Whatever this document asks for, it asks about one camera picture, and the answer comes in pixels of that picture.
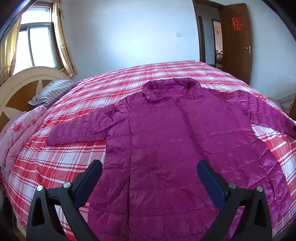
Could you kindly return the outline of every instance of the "headboard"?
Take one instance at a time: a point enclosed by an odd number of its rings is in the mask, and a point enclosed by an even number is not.
[[[34,107],[28,101],[57,78],[71,80],[61,71],[48,67],[32,67],[9,78],[0,87],[0,131],[17,113],[32,110]]]

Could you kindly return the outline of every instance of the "purple jacket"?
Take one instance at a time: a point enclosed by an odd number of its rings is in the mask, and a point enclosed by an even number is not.
[[[160,80],[56,126],[46,143],[106,139],[88,215],[101,241],[197,241],[219,213],[196,173],[202,159],[227,182],[262,186],[273,226],[291,204],[281,167],[250,122],[295,137],[292,121],[250,93],[217,92],[189,78]]]

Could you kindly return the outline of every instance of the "curtain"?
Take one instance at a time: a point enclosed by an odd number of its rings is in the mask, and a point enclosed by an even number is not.
[[[17,38],[21,18],[17,20],[0,47],[0,85],[8,80],[15,69]]]
[[[57,45],[59,48],[59,53],[61,55],[62,63],[69,77],[78,74],[75,67],[69,45],[67,44],[64,27],[63,27],[63,11],[62,11],[62,1],[54,0],[53,6],[53,16],[52,20],[54,23],[54,31],[57,38]]]

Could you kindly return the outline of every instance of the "silver screw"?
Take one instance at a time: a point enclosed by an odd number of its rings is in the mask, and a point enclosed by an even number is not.
[[[235,183],[229,183],[228,186],[231,188],[231,189],[236,189],[236,184]]]
[[[257,186],[256,189],[258,192],[263,192],[263,188],[261,186]]]
[[[64,184],[63,184],[63,187],[64,188],[68,188],[68,187],[70,187],[71,186],[71,183],[70,182],[65,182]]]
[[[39,185],[39,186],[36,188],[37,191],[41,191],[42,189],[43,189],[43,186],[42,186],[42,185]]]

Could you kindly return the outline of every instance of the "striped pillow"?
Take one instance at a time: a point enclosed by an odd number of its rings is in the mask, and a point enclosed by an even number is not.
[[[44,105],[48,107],[72,89],[75,84],[76,82],[73,80],[55,79],[40,90],[28,104],[33,106]]]

